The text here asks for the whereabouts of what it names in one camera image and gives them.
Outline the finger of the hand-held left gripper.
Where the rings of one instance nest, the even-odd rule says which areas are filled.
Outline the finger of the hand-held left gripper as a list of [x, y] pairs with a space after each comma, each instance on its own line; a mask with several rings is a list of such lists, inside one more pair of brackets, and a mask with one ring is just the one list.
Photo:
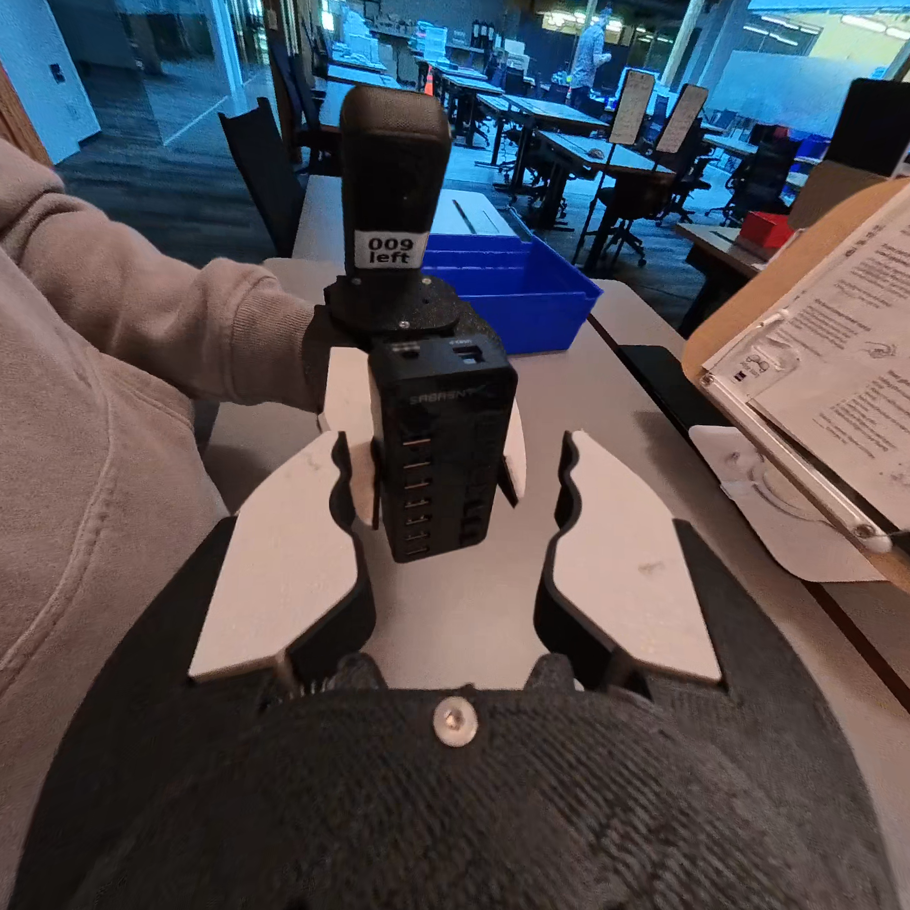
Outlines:
[[512, 404], [500, 458], [500, 490], [513, 508], [523, 498], [527, 484], [527, 456], [518, 404]]
[[349, 488], [357, 516], [379, 529], [381, 506], [369, 356], [356, 347], [332, 347], [318, 428], [343, 431], [351, 467]]

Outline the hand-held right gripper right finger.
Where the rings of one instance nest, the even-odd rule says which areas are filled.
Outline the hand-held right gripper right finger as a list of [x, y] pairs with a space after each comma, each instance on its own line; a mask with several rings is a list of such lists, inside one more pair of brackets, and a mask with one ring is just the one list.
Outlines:
[[577, 690], [651, 690], [653, 679], [717, 690], [717, 656], [661, 497], [581, 429], [563, 434], [554, 510], [533, 610]]

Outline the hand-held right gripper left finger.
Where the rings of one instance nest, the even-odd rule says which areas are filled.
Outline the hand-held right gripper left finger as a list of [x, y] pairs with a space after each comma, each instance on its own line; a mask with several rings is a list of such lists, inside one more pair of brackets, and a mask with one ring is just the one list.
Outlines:
[[271, 474], [234, 517], [188, 677], [268, 672], [317, 691], [369, 642], [377, 613], [353, 530], [343, 431], [321, 433]]

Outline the black usb hub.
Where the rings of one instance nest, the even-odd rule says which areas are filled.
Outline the black usb hub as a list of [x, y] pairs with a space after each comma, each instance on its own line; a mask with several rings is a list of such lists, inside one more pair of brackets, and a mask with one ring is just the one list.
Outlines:
[[500, 343], [387, 341], [368, 363], [380, 516], [394, 561], [482, 543], [518, 384]]

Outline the person's left forearm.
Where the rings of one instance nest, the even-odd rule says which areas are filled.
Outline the person's left forearm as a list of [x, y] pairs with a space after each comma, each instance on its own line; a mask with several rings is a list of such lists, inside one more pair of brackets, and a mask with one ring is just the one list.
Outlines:
[[1, 171], [6, 290], [17, 279], [102, 353], [192, 398], [317, 409], [303, 358], [314, 306], [266, 268], [165, 256], [6, 141]]

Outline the white stand base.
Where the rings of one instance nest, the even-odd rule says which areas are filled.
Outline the white stand base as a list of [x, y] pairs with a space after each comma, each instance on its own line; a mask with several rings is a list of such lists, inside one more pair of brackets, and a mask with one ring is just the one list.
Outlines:
[[737, 428], [695, 425], [689, 439], [773, 559], [805, 582], [883, 582], [884, 576], [835, 529]]

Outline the wooden work table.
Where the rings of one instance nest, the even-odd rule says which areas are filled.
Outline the wooden work table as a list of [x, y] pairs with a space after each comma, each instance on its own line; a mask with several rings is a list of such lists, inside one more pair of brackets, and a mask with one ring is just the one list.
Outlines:
[[582, 270], [590, 273], [596, 268], [603, 253], [611, 251], [613, 255], [613, 247], [600, 252], [600, 244], [595, 239], [606, 211], [606, 191], [612, 188], [615, 182], [614, 177], [610, 175], [611, 170], [616, 166], [671, 170], [625, 146], [615, 146], [603, 139], [547, 130], [537, 132], [537, 137], [540, 140], [541, 159], [550, 164], [552, 170], [540, 207], [534, 217], [535, 231], [549, 232], [556, 228], [564, 189], [571, 176], [584, 180], [596, 179], [598, 182], [589, 205], [587, 219], [577, 233], [572, 258], [572, 263], [578, 265], [584, 244], [590, 239], [591, 247], [582, 265]]
[[511, 170], [511, 178], [493, 183], [493, 188], [513, 197], [529, 193], [524, 184], [525, 171], [529, 166], [529, 156], [537, 132], [545, 129], [563, 132], [569, 135], [591, 136], [604, 135], [608, 124], [586, 113], [565, 104], [537, 100], [529, 97], [508, 95], [479, 96], [483, 108], [491, 112], [498, 127], [507, 122], [519, 125], [519, 141], [516, 157]]

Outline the blue plastic bin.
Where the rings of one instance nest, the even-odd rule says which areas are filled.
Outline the blue plastic bin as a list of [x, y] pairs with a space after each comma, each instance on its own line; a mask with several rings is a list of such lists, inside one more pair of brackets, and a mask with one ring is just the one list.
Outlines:
[[422, 271], [469, 302], [510, 356], [569, 349], [602, 294], [537, 237], [431, 234]]

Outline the person's torso in beige hoodie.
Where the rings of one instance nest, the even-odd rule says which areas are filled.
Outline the person's torso in beige hoodie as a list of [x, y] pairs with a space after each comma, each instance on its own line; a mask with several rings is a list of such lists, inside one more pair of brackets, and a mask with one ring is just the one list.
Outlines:
[[188, 393], [2, 285], [2, 712], [71, 713], [226, 515]]

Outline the clipboard on thin stand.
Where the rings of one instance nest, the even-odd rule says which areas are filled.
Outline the clipboard on thin stand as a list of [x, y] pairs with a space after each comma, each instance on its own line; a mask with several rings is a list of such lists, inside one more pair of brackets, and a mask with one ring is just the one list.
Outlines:
[[642, 131], [643, 120], [654, 92], [655, 74], [641, 69], [626, 70], [607, 141], [633, 146]]
[[686, 84], [682, 87], [676, 104], [657, 138], [655, 154], [676, 154], [680, 151], [689, 130], [699, 119], [708, 95], [709, 89], [701, 85]]

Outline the black office chair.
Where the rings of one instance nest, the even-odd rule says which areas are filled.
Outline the black office chair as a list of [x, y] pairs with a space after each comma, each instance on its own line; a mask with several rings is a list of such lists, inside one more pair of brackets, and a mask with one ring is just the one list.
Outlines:
[[614, 248], [608, 266], [608, 272], [612, 274], [625, 247], [636, 253], [637, 266], [645, 267], [644, 244], [633, 234], [632, 226], [642, 219], [655, 220], [663, 212], [671, 195], [675, 174], [666, 169], [616, 166], [610, 175], [615, 182], [606, 191], [606, 211], [595, 239], [600, 244], [600, 252]]
[[740, 226], [751, 212], [789, 213], [790, 205], [781, 199], [781, 193], [799, 146], [790, 138], [763, 141], [736, 167], [726, 182], [731, 197], [723, 209], [725, 226]]

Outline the white printed paper sheets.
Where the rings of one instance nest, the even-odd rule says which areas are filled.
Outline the white printed paper sheets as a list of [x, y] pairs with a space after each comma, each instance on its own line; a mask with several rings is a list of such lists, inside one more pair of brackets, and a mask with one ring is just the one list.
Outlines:
[[908, 535], [908, 190], [701, 364], [708, 398], [871, 552]]

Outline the red box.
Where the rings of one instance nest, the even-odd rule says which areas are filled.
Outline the red box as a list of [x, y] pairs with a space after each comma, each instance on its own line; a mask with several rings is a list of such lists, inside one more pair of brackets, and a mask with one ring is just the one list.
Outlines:
[[750, 211], [736, 237], [739, 246], [777, 251], [785, 246], [793, 235], [786, 214]]

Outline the black monitor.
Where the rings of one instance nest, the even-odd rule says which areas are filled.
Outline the black monitor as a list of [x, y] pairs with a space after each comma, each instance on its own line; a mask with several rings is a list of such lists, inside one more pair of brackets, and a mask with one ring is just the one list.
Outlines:
[[885, 178], [908, 154], [909, 84], [854, 80], [837, 121], [826, 159]]

